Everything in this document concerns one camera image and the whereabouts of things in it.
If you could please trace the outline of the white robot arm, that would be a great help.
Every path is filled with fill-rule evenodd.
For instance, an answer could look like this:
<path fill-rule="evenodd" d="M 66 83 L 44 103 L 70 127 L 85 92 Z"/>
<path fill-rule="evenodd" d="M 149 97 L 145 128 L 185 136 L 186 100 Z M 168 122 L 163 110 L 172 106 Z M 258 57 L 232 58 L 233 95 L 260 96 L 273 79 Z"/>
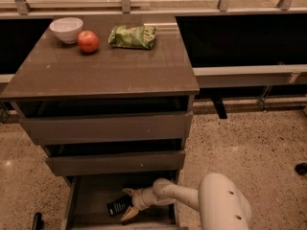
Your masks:
<path fill-rule="evenodd" d="M 124 189 L 132 205 L 121 217 L 127 222 L 151 206 L 166 206 L 176 201 L 200 215 L 203 230 L 249 230 L 252 210 L 248 200 L 225 175 L 208 174 L 197 190 L 179 186 L 166 178 L 158 178 L 151 187 Z"/>

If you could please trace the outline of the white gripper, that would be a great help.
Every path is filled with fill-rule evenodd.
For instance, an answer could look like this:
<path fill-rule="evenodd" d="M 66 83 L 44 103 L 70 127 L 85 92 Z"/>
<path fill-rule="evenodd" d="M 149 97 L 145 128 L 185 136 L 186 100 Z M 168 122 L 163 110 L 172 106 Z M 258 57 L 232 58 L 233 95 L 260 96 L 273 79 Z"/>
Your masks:
<path fill-rule="evenodd" d="M 173 204 L 175 201 L 171 198 L 161 198 L 154 193 L 152 187 L 131 189 L 125 188 L 123 192 L 131 196 L 131 202 L 133 207 L 129 207 L 124 215 L 121 217 L 122 222 L 127 222 L 136 217 L 139 211 L 146 210 L 151 206 L 167 206 Z"/>

